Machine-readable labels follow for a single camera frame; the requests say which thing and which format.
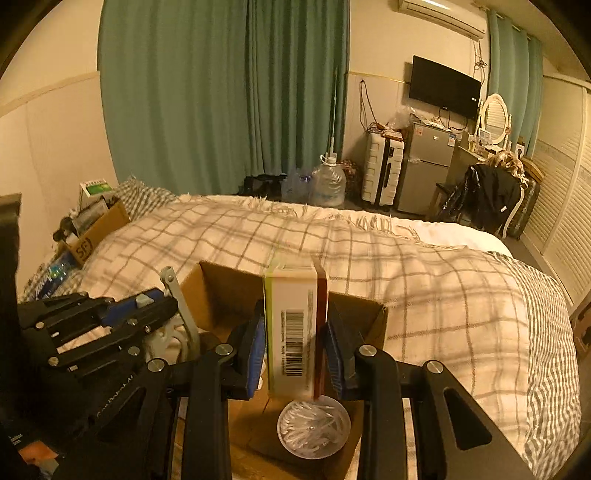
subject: bed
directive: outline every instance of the bed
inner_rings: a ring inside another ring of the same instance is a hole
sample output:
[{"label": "bed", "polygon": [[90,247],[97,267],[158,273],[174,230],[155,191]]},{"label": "bed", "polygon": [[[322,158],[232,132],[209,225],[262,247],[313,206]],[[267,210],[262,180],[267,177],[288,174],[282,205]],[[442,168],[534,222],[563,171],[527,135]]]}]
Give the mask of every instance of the bed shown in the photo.
[{"label": "bed", "polygon": [[[561,288],[495,237],[252,198],[177,198],[133,179],[118,194],[134,221],[56,294],[121,299],[160,286],[167,265],[182,281],[199,260],[260,274],[275,251],[317,255],[331,290],[388,307],[384,349],[412,364],[444,362],[538,479],[551,477],[577,445],[579,380]],[[408,457],[412,466],[412,442]],[[356,459],[349,477],[355,472]]]}]

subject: floor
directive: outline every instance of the floor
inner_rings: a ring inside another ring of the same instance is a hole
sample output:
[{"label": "floor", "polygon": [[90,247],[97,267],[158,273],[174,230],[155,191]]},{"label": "floor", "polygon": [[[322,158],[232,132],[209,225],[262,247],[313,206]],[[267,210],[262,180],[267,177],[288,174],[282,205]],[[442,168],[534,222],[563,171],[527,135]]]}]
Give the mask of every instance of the floor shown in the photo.
[{"label": "floor", "polygon": [[530,251],[527,250],[525,245],[520,240],[507,237],[503,240],[503,243],[509,249],[509,252],[511,252],[513,258],[522,261],[524,264],[527,264],[530,267],[537,268],[540,271],[542,270],[538,262],[535,261],[533,255],[530,254]]},{"label": "floor", "polygon": [[409,220],[424,220],[424,215],[415,215],[414,213],[399,212],[390,205],[376,206],[369,202],[364,202],[362,200],[357,200],[354,202],[353,200],[345,199],[343,210],[364,210],[366,212],[381,213],[382,215],[393,216],[396,218],[406,218]]}]

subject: oval mirror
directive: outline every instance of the oval mirror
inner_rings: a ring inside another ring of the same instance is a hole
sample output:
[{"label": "oval mirror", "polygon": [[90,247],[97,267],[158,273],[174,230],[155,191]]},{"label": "oval mirror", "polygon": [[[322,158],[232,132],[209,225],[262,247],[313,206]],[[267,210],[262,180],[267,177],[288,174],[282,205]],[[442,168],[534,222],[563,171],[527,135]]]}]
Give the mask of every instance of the oval mirror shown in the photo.
[{"label": "oval mirror", "polygon": [[503,97],[497,93],[489,95],[480,113],[480,128],[491,134],[491,143],[500,144],[505,139],[509,126],[509,114]]}]

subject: television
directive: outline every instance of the television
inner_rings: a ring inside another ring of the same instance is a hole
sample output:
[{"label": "television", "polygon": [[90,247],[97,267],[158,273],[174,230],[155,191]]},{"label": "television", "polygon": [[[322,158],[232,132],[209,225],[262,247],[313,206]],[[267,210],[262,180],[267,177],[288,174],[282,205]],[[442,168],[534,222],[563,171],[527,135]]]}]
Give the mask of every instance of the television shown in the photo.
[{"label": "television", "polygon": [[408,96],[476,119],[481,84],[457,70],[421,57],[413,57]]}]

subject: white suitcase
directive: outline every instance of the white suitcase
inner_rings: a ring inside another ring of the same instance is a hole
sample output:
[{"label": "white suitcase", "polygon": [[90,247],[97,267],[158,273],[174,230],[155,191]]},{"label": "white suitcase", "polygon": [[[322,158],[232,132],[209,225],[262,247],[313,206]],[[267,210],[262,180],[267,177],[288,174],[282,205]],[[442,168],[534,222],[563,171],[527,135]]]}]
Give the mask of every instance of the white suitcase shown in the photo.
[{"label": "white suitcase", "polygon": [[402,167],[404,142],[369,134],[361,198],[375,205],[392,205]]}]

